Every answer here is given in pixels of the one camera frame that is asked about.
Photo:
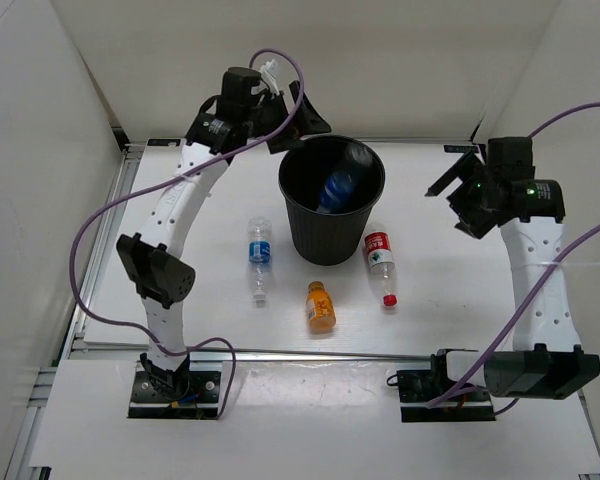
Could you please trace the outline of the pepsi bottle dark blue label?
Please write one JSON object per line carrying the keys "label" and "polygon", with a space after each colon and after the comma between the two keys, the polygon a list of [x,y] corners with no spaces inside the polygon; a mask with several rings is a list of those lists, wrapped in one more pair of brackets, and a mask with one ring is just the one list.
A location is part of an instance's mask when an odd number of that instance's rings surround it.
{"label": "pepsi bottle dark blue label", "polygon": [[342,212],[372,164],[373,156],[365,146],[348,144],[320,191],[317,212]]}

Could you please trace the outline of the clear bottle blue label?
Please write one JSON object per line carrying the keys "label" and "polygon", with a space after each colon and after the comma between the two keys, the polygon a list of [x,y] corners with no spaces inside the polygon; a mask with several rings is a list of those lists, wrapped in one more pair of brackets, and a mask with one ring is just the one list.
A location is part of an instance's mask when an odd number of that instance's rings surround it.
{"label": "clear bottle blue label", "polygon": [[256,303],[264,303],[270,283],[271,267],[271,222],[264,217],[256,217],[248,224],[248,261],[251,270],[252,298]]}

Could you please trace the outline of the clear bottle red label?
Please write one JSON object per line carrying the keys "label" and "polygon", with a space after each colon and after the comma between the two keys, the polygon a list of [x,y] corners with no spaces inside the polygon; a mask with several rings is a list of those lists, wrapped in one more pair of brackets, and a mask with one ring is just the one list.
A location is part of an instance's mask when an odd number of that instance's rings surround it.
{"label": "clear bottle red label", "polygon": [[398,305],[395,261],[386,228],[370,223],[363,235],[363,251],[372,290],[381,306],[393,309]]}

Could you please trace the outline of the small orange juice bottle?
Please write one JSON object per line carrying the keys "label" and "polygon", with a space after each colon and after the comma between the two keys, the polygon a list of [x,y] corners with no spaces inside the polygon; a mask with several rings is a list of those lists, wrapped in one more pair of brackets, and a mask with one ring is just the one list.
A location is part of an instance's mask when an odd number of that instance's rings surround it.
{"label": "small orange juice bottle", "polygon": [[336,324],[332,299],[320,281],[313,281],[308,285],[306,316],[309,330],[313,334],[329,333]]}

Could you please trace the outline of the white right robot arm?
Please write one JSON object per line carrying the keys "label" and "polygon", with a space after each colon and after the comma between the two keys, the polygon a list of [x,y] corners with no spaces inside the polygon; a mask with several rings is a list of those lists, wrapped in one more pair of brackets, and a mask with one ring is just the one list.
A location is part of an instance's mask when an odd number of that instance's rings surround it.
{"label": "white right robot arm", "polygon": [[500,137],[480,154],[465,153],[426,194],[454,180],[447,200],[456,229],[475,239],[498,229],[512,275],[515,311],[483,352],[448,351],[429,375],[430,408],[471,386],[494,397],[563,400],[600,374],[573,324],[562,260],[565,206],[560,184],[538,179],[529,137]]}

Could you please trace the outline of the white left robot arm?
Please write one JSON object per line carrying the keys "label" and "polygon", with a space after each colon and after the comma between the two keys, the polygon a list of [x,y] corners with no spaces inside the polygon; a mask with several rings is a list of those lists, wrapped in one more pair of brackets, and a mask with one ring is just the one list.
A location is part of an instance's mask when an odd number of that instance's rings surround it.
{"label": "white left robot arm", "polygon": [[228,169],[236,149],[264,137],[271,153],[298,148],[302,137],[330,132],[330,125],[300,91],[289,86],[299,109],[288,114],[276,82],[276,66],[231,67],[220,94],[200,108],[185,135],[174,173],[143,226],[116,243],[124,269],[135,284],[153,334],[140,363],[153,388],[169,401],[192,389],[189,354],[183,337],[183,301],[191,292],[194,269],[181,261],[192,223],[216,181]]}

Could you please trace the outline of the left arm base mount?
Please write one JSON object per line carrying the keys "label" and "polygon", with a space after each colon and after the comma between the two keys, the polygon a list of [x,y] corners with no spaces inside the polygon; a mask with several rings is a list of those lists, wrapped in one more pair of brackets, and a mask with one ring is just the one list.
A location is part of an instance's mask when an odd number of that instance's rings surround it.
{"label": "left arm base mount", "polygon": [[192,370],[184,360],[174,371],[156,367],[140,355],[131,386],[130,419],[215,420],[219,414],[222,372]]}

